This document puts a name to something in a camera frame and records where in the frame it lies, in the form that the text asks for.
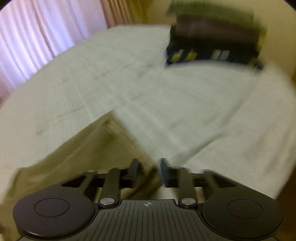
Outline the white striped bed quilt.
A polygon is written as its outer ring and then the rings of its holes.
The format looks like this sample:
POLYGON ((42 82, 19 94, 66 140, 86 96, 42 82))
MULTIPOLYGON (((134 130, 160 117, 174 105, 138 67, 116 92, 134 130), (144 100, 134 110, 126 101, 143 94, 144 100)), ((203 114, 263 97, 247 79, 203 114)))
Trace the white striped bed quilt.
POLYGON ((273 63, 165 65, 168 26, 115 27, 58 55, 1 107, 1 193, 113 110, 157 162, 211 169, 276 198, 295 168, 295 89, 273 63))

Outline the olive brown garment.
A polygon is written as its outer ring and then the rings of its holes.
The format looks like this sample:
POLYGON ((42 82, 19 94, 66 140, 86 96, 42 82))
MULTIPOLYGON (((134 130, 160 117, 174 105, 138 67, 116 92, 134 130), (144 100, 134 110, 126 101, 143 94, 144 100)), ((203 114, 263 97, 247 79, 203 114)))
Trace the olive brown garment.
POLYGON ((13 207, 26 195, 89 170, 107 173, 112 168, 128 167, 133 159, 141 162, 143 171, 136 187, 123 190, 121 195, 133 200, 151 198, 161 186, 155 164, 115 113, 106 113, 43 160, 14 173, 1 203, 1 238, 17 240, 20 237, 13 207))

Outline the pink sheer curtain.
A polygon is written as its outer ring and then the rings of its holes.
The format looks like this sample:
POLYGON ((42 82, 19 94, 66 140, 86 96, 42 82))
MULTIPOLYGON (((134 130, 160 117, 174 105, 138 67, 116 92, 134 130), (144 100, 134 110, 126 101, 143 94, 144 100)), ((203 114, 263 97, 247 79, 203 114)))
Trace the pink sheer curtain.
POLYGON ((1 99, 107 23, 100 1, 10 1, 1 10, 1 99))

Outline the dark brown folded garment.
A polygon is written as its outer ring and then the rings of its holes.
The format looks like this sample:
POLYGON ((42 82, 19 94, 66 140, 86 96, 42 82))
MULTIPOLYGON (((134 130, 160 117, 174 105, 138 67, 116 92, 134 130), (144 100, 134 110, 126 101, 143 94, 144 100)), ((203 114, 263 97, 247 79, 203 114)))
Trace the dark brown folded garment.
POLYGON ((206 16, 178 15, 171 35, 187 39, 216 40, 235 44, 256 44, 261 30, 206 16))

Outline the black patterned folded garment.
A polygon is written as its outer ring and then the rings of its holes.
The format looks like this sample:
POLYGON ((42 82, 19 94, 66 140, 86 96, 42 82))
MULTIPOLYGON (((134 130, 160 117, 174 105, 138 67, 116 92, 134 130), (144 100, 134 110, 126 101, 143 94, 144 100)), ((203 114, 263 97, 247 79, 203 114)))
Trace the black patterned folded garment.
POLYGON ((264 67, 256 44, 170 36, 166 47, 167 65, 204 60, 238 63, 258 70, 264 67))

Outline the beige drape curtain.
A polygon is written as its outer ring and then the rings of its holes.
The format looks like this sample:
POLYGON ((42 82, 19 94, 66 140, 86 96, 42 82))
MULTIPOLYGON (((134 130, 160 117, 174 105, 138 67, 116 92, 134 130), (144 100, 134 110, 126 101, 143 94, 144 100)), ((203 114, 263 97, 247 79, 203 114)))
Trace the beige drape curtain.
POLYGON ((132 5, 126 0, 100 0, 108 28, 134 24, 132 5))

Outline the grey green folded garment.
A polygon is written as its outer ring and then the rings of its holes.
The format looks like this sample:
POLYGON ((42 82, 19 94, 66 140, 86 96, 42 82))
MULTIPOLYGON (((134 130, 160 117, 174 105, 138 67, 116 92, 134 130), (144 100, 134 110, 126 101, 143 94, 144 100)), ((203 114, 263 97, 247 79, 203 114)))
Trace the grey green folded garment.
POLYGON ((254 16, 253 11, 244 11, 212 1, 171 1, 166 10, 166 15, 202 16, 240 25, 263 35, 267 32, 267 27, 254 16))

